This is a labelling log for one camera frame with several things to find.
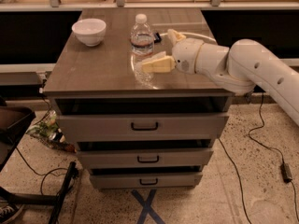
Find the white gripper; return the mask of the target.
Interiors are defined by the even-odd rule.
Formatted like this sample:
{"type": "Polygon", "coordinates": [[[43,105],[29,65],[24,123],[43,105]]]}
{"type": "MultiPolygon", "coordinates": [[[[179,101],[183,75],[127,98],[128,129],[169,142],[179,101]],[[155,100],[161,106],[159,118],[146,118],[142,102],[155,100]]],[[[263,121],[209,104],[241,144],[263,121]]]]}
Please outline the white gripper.
{"type": "Polygon", "coordinates": [[[145,73],[169,73],[175,67],[187,74],[195,73],[195,65],[200,48],[204,41],[186,36],[174,29],[167,30],[167,36],[174,46],[172,56],[164,56],[159,59],[143,62],[141,69],[145,73]]]}

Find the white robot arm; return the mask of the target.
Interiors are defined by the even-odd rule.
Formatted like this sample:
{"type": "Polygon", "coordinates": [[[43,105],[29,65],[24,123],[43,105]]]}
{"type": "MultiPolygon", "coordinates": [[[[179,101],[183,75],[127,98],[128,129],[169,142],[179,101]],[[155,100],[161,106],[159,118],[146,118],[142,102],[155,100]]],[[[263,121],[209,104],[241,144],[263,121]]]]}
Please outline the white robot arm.
{"type": "Polygon", "coordinates": [[[299,73],[260,43],[241,39],[230,48],[189,38],[173,29],[167,31],[172,52],[160,52],[141,62],[145,73],[168,73],[173,69],[208,77],[235,94],[245,94],[256,86],[299,125],[299,73]]]}

